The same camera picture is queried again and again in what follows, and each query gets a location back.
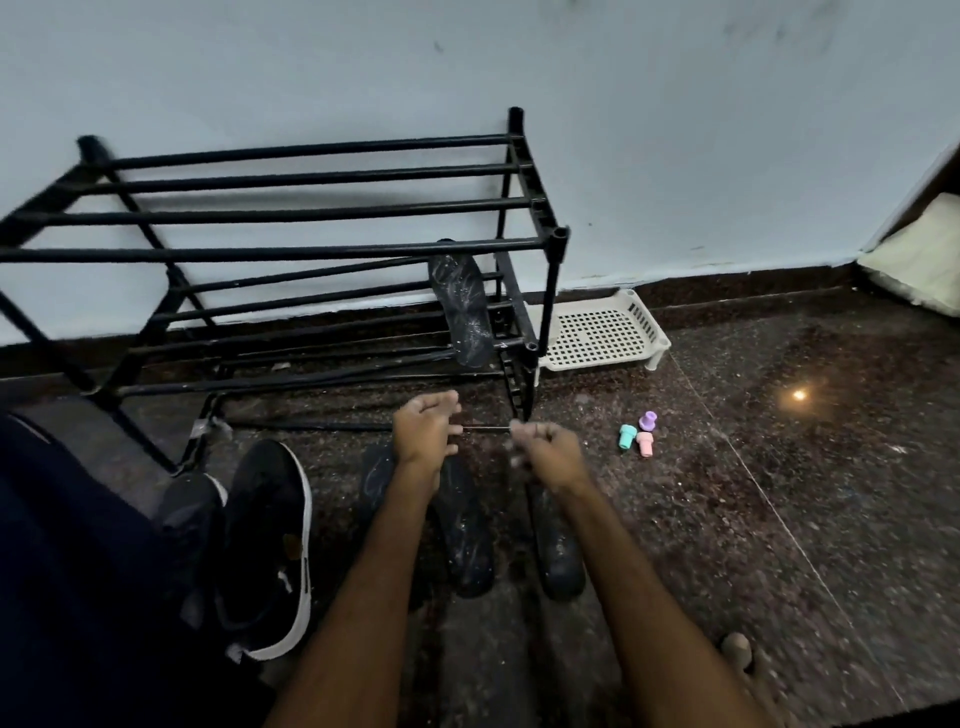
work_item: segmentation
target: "dark speckled floor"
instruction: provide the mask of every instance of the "dark speckled floor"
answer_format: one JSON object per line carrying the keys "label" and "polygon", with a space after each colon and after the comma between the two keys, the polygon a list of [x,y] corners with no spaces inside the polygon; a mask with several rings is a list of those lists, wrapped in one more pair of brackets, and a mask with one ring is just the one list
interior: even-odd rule
{"label": "dark speckled floor", "polygon": [[[960,329],[849,288],[655,312],[673,341],[641,366],[545,376],[538,414],[576,428],[601,488],[709,637],[738,629],[770,654],[807,725],[855,722],[960,696]],[[465,416],[506,419],[498,385],[462,388]],[[249,414],[384,415],[410,389],[247,400]],[[358,402],[367,402],[362,407]],[[195,399],[132,401],[174,451]],[[85,402],[22,407],[145,512],[165,478]],[[620,423],[660,413],[652,460],[616,447]],[[323,604],[354,546],[359,454],[376,436],[281,435],[316,492]],[[229,480],[254,433],[219,435]],[[599,603],[537,582],[522,490],[500,438],[462,452],[495,533],[497,580],[451,596],[430,533],[429,585],[410,618],[401,724],[628,724]]]}

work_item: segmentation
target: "dark pants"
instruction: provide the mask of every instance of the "dark pants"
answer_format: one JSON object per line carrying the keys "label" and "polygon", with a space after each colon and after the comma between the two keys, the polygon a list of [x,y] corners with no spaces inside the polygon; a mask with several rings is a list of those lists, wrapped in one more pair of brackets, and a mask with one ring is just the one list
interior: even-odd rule
{"label": "dark pants", "polygon": [[262,724],[272,691],[176,617],[166,573],[144,516],[0,415],[0,725]]}

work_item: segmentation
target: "wall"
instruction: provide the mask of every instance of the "wall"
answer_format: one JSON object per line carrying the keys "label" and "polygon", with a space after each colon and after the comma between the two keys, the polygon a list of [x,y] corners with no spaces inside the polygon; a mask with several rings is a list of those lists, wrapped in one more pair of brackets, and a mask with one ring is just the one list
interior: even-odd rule
{"label": "wall", "polygon": [[[69,166],[82,133],[134,156],[489,133],[521,105],[558,217],[573,228],[564,287],[842,263],[960,137],[951,93],[958,22],[953,0],[14,1],[0,26],[0,210]],[[499,161],[490,154],[443,159]],[[495,188],[480,180],[297,195],[358,204]],[[173,245],[197,246],[413,242],[492,229],[490,213],[165,232]],[[133,231],[73,229],[31,245],[143,242]],[[268,269],[285,268],[235,264],[228,274]],[[542,289],[536,254],[518,271],[526,290]],[[210,266],[189,273],[221,275]],[[334,285],[345,284],[302,282],[285,293]],[[0,270],[0,287],[64,337],[136,330],[163,286],[149,266]],[[0,343],[17,340],[0,327]]]}

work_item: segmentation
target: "hand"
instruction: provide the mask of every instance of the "hand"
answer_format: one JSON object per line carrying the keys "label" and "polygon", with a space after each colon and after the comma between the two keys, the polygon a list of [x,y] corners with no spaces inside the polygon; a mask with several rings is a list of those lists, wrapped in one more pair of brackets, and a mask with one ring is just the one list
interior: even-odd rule
{"label": "hand", "polygon": [[575,432],[554,423],[510,422],[514,444],[523,450],[534,474],[551,493],[576,494],[591,487],[590,473]]}
{"label": "hand", "polygon": [[462,425],[451,425],[450,415],[461,410],[453,390],[418,395],[394,414],[394,452],[398,466],[422,469],[433,478],[440,472],[444,458],[457,453],[456,445],[446,438],[463,434]]}

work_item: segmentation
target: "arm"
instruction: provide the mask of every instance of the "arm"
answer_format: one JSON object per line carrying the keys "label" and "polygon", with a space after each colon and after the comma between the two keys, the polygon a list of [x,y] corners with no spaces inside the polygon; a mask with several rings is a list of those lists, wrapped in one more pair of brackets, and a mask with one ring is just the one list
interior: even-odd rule
{"label": "arm", "polygon": [[394,415],[396,470],[363,550],[290,685],[269,728],[396,725],[407,603],[426,508],[460,411],[456,392],[422,395]]}
{"label": "arm", "polygon": [[654,728],[770,725],[592,484],[579,438],[552,424],[512,433],[577,534],[636,717]]}

